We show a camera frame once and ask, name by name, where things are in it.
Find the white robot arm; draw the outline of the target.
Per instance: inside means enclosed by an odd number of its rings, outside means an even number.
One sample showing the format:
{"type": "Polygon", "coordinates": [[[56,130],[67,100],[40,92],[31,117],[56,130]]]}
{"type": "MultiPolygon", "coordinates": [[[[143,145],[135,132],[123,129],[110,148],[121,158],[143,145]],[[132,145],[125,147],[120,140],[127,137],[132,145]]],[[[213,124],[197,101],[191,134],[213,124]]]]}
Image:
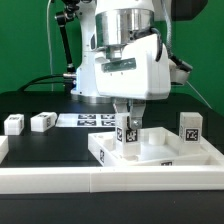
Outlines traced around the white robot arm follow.
{"type": "Polygon", "coordinates": [[[114,100],[127,115],[127,127],[142,127],[148,100],[168,97],[183,84],[192,66],[171,50],[172,21],[195,18],[208,0],[75,0],[91,35],[88,66],[99,95],[114,100]]]}

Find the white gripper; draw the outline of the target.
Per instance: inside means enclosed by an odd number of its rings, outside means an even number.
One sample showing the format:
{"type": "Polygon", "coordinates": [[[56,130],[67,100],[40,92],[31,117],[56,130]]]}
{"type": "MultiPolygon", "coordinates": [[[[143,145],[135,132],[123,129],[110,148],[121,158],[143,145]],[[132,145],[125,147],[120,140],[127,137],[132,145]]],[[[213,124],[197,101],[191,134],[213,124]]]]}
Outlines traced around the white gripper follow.
{"type": "Polygon", "coordinates": [[[166,99],[170,93],[171,81],[169,61],[165,45],[158,55],[156,34],[149,35],[123,48],[122,58],[111,61],[104,52],[95,55],[96,86],[100,95],[116,97],[113,108],[116,115],[127,115],[132,130],[142,128],[145,100],[166,99]]]}

